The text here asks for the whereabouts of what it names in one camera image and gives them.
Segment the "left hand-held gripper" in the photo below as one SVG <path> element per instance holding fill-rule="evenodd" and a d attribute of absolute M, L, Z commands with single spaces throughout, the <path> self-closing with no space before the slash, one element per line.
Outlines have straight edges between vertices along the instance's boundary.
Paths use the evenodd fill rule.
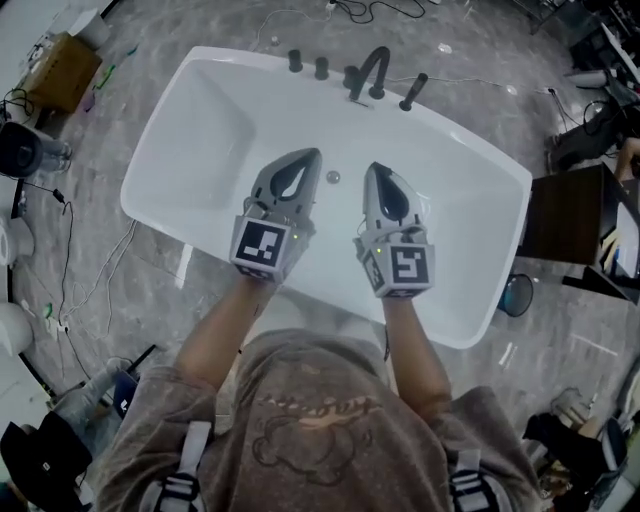
<path fill-rule="evenodd" d="M 241 274 L 280 285 L 291 273 L 315 235 L 321 166 L 319 149 L 300 149 L 260 170 L 233 226 L 229 261 Z"/>

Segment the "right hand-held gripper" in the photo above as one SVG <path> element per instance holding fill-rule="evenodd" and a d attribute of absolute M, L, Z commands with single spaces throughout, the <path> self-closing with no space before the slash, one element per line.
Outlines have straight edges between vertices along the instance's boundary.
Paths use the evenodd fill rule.
<path fill-rule="evenodd" d="M 433 287 L 435 248 L 421 224 L 419 195 L 408 182 L 373 162 L 364 178 L 363 213 L 367 230 L 353 242 L 375 296 L 411 299 Z M 382 228 L 387 224 L 398 226 Z"/>

